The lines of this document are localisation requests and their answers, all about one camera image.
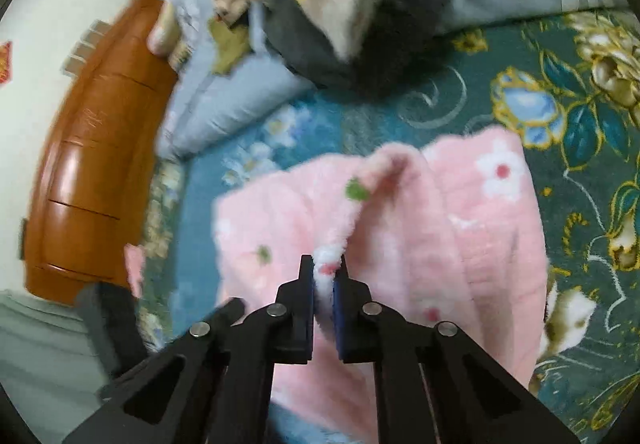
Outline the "teal floral bed blanket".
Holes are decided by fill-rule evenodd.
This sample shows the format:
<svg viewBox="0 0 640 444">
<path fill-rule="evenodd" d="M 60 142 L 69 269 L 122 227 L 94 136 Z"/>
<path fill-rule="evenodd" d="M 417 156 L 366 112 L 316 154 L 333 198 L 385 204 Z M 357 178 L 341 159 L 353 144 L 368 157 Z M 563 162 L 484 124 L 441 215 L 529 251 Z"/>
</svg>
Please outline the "teal floral bed blanket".
<svg viewBox="0 0 640 444">
<path fill-rule="evenodd" d="M 639 32 L 626 12 L 475 29 L 384 100 L 308 90 L 186 163 L 155 170 L 140 325 L 163 346 L 212 307 L 213 201 L 326 152 L 365 156 L 501 125 L 532 172 L 555 280 L 540 397 L 584 443 L 639 406 Z"/>
</svg>

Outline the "pink fleece pajama pants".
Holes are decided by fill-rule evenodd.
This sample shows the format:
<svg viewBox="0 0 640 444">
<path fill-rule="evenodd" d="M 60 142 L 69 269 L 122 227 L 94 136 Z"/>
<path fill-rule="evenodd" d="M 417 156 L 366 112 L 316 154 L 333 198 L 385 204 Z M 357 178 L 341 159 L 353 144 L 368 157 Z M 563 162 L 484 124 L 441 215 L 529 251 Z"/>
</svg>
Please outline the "pink fleece pajama pants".
<svg viewBox="0 0 640 444">
<path fill-rule="evenodd" d="M 314 355 L 283 366 L 273 401 L 313 424 L 373 443 L 371 369 L 338 359 L 333 278 L 345 265 L 413 323 L 449 320 L 519 383 L 544 329 L 548 259 L 521 141 L 500 126 L 423 148 L 325 155 L 226 193 L 213 205 L 218 297 L 270 303 L 314 261 Z"/>
</svg>

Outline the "grey floral duvet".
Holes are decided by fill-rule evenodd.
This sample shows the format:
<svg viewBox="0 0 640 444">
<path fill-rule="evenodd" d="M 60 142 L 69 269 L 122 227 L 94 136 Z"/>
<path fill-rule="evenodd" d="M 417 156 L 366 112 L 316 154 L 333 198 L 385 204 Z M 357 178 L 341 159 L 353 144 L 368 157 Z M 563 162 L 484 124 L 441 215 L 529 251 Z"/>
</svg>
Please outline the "grey floral duvet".
<svg viewBox="0 0 640 444">
<path fill-rule="evenodd" d="M 559 12 L 619 8 L 626 5 L 626 0 L 457 1 L 472 12 L 468 25 L 463 28 L 447 26 L 433 36 L 428 46 L 431 46 L 439 35 L 471 29 L 474 26 Z M 250 28 L 252 51 L 228 75 L 212 73 L 217 52 L 207 23 L 215 17 L 213 0 L 171 2 L 176 6 L 182 35 L 174 51 L 168 57 L 164 57 L 177 72 L 178 81 L 156 136 L 155 150 L 160 157 L 181 159 L 195 155 L 306 90 L 331 88 L 314 84 L 294 73 L 269 46 L 265 22 L 270 0 L 265 3 L 251 3 L 246 14 L 235 22 Z M 379 92 L 399 85 L 405 78 L 406 69 L 407 66 L 394 85 Z M 379 92 L 361 94 L 371 96 Z"/>
</svg>

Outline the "olive green knit garment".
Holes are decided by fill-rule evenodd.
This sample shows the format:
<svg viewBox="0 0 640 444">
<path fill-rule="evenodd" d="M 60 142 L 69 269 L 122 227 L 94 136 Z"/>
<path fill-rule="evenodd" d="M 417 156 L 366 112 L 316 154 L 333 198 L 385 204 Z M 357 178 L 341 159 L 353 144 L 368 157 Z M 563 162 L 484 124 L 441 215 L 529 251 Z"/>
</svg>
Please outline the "olive green knit garment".
<svg viewBox="0 0 640 444">
<path fill-rule="evenodd" d="M 245 24 L 228 26 L 216 17 L 211 18 L 207 26 L 217 52 L 212 73 L 228 75 L 252 51 L 250 28 Z"/>
</svg>

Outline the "orange wooden headboard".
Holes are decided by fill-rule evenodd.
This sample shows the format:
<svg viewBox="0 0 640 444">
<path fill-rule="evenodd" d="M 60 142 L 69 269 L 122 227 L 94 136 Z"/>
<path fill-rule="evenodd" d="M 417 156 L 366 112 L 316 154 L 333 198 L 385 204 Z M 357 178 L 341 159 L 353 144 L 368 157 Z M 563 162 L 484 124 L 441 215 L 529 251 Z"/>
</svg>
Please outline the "orange wooden headboard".
<svg viewBox="0 0 640 444">
<path fill-rule="evenodd" d="M 155 137 L 177 74 L 146 47 L 160 0 L 132 0 L 82 67 L 42 150 L 24 229 L 25 288 L 71 305 L 90 282 L 127 286 Z"/>
</svg>

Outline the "red paper wall decoration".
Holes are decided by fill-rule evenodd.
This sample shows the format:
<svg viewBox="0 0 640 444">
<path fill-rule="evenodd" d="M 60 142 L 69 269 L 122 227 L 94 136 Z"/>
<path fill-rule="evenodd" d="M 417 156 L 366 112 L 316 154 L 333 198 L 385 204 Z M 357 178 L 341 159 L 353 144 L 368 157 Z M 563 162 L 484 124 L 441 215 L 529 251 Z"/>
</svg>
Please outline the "red paper wall decoration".
<svg viewBox="0 0 640 444">
<path fill-rule="evenodd" d="M 0 45 L 0 85 L 6 84 L 12 76 L 12 42 Z"/>
</svg>

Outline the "cream patterned pillow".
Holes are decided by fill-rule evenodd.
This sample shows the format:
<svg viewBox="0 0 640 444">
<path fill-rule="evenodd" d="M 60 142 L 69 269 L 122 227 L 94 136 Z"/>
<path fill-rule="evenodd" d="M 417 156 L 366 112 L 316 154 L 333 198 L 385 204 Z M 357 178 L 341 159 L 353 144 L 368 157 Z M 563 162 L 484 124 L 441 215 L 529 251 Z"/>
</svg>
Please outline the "cream patterned pillow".
<svg viewBox="0 0 640 444">
<path fill-rule="evenodd" d="M 146 46 L 154 56 L 168 57 L 178 45 L 181 35 L 176 6 L 170 0 L 165 0 L 146 39 Z"/>
</svg>

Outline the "brown patterned small cloth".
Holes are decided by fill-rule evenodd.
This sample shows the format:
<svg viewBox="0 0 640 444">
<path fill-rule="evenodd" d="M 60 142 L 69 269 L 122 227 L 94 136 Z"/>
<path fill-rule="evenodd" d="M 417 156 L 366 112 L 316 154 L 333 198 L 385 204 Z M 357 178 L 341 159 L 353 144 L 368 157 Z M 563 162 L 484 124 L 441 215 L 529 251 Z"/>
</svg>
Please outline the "brown patterned small cloth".
<svg viewBox="0 0 640 444">
<path fill-rule="evenodd" d="M 213 6 L 217 20 L 224 22 L 227 26 L 233 26 L 246 14 L 250 2 L 248 0 L 213 0 Z"/>
</svg>

